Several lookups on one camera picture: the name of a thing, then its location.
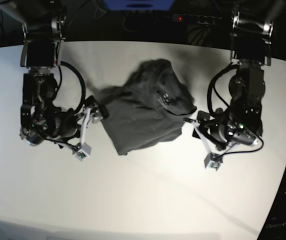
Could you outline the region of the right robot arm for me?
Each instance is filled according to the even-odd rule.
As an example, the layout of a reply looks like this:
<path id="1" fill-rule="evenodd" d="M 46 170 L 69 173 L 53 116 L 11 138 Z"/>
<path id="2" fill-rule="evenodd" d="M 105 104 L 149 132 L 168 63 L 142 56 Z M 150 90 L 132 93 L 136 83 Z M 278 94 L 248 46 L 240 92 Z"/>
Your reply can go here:
<path id="1" fill-rule="evenodd" d="M 0 0 L 0 10 L 22 24 L 24 35 L 20 66 L 23 75 L 20 107 L 20 136 L 30 145 L 43 141 L 77 151 L 85 145 L 84 134 L 91 111 L 102 108 L 93 97 L 86 97 L 85 81 L 71 64 L 62 61 L 67 9 L 57 0 Z M 78 78 L 81 95 L 77 108 L 63 110 L 53 104 L 61 87 L 53 68 L 66 67 Z"/>

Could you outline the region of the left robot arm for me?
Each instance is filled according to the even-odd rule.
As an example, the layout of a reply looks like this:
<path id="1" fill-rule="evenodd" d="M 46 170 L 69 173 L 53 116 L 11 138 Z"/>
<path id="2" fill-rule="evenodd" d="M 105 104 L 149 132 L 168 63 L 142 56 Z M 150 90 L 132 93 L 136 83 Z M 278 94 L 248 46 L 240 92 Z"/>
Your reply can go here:
<path id="1" fill-rule="evenodd" d="M 286 60 L 286 0 L 216 0 L 215 37 L 230 48 L 230 63 L 210 81 L 207 112 L 197 115 L 196 137 L 223 154 L 262 141 L 264 69 Z"/>

